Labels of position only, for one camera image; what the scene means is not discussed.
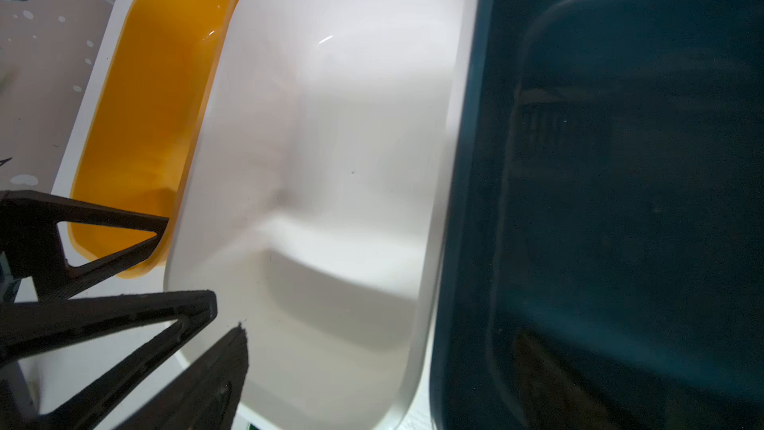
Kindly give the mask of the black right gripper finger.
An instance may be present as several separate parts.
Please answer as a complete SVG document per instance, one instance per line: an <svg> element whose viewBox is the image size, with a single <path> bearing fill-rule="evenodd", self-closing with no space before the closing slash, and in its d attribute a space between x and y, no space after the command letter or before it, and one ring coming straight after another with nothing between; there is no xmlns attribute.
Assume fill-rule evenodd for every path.
<svg viewBox="0 0 764 430"><path fill-rule="evenodd" d="M229 330L121 429L230 429L249 368L248 338Z"/></svg>

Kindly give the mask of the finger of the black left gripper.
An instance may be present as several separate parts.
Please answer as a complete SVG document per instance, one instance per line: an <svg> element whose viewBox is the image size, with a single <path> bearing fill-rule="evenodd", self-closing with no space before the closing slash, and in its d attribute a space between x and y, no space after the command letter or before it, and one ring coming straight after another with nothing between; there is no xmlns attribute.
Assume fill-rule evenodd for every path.
<svg viewBox="0 0 764 430"><path fill-rule="evenodd" d="M66 300L147 260L169 223L33 190L1 192L1 298L30 278L40 301Z"/></svg>
<svg viewBox="0 0 764 430"><path fill-rule="evenodd" d="M149 374L214 321L212 291L121 295L1 307L1 367L110 334L165 323L166 329L55 410L40 414L22 399L21 377L1 376L4 429L94 429Z"/></svg>

